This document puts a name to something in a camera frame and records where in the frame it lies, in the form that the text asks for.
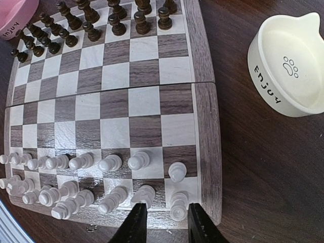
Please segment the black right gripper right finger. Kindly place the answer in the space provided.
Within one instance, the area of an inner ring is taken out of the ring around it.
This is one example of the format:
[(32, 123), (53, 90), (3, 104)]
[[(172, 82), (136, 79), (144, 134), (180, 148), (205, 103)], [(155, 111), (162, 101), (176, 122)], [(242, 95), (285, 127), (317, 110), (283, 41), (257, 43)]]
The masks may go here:
[(188, 208), (188, 242), (228, 242), (199, 203)]

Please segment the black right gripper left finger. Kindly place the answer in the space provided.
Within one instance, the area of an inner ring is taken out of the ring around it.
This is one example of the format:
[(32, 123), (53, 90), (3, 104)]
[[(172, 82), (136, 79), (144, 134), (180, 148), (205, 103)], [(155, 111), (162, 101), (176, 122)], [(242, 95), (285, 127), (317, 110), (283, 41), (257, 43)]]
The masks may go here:
[(147, 207), (137, 203), (114, 234), (113, 242), (146, 242), (147, 241)]

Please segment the white chess piece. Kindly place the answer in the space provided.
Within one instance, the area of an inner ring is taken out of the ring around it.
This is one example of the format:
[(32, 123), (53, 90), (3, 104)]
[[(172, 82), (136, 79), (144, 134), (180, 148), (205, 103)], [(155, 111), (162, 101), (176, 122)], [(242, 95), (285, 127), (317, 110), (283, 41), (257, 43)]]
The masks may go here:
[(182, 221), (187, 216), (187, 208), (189, 205), (188, 194), (185, 191), (176, 192), (170, 199), (170, 217), (174, 221)]

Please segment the white chess knight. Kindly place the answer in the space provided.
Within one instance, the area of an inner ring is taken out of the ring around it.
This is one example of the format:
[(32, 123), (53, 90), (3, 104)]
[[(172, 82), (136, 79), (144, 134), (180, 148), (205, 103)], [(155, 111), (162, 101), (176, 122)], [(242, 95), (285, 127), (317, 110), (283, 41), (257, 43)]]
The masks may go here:
[(7, 193), (12, 196), (18, 196), (26, 192), (31, 192), (35, 189), (35, 184), (32, 179), (18, 180), (10, 182), (6, 188)]
[(137, 203), (146, 204), (146, 208), (149, 209), (155, 198), (155, 190), (150, 185), (143, 185), (133, 195), (131, 199), (131, 206), (133, 207)]

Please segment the white chess bishop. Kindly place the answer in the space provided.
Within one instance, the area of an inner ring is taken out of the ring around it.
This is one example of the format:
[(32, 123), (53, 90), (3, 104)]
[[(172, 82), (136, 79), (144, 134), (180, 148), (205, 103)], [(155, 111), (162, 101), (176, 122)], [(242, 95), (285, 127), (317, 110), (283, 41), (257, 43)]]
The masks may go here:
[(40, 190), (35, 189), (35, 190), (31, 191), (31, 192), (27, 192), (26, 194), (24, 194), (22, 196), (22, 200), (26, 205), (33, 205), (35, 203), (39, 203), (38, 198), (39, 198), (40, 193), (42, 191), (48, 190), (50, 188), (51, 188), (51, 186), (46, 185), (46, 186), (42, 187)]
[(127, 190), (123, 186), (115, 187), (110, 194), (105, 196), (98, 205), (101, 214), (108, 214), (114, 211), (128, 196)]

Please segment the white chess queen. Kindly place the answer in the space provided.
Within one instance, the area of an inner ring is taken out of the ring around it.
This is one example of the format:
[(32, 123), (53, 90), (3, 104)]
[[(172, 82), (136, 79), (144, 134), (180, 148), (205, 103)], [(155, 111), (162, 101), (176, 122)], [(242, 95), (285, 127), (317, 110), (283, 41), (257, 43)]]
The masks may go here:
[(69, 197), (65, 201), (60, 201), (51, 210), (52, 217), (59, 220), (68, 220), (76, 214), (80, 208), (88, 207), (94, 202), (94, 194), (88, 190), (81, 190), (75, 198)]

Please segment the white chess king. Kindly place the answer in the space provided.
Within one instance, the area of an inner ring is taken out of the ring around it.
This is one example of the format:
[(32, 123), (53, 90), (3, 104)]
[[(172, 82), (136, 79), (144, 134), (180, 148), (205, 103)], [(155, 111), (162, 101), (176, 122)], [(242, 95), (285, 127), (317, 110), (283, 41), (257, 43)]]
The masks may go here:
[(42, 190), (38, 200), (42, 205), (51, 207), (61, 201), (62, 197), (75, 196), (78, 192), (77, 183), (75, 181), (67, 181), (60, 188), (51, 187), (50, 189)]

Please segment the white chess rook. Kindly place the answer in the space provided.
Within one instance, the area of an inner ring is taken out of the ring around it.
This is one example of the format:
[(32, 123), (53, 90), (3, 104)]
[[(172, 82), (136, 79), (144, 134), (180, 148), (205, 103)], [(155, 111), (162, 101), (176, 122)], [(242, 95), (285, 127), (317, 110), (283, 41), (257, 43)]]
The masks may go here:
[(8, 184), (11, 182), (19, 181), (21, 180), (21, 177), (19, 175), (14, 175), (11, 178), (1, 178), (0, 179), (0, 188), (1, 189), (6, 189)]

